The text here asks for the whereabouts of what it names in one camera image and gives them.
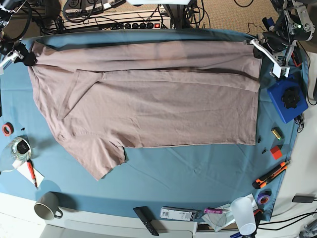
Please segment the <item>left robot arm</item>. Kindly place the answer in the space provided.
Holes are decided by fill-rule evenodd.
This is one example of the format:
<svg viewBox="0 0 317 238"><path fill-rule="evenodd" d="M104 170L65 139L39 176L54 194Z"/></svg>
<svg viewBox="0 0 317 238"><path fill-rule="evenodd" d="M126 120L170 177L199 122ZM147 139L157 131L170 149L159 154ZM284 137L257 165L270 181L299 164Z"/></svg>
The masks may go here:
<svg viewBox="0 0 317 238"><path fill-rule="evenodd" d="M266 31L257 35L255 42L277 57L285 53L284 61L292 56L297 41L310 41L315 26L310 19L308 5L315 0L272 0L271 4L278 13L276 21L263 19Z"/></svg>

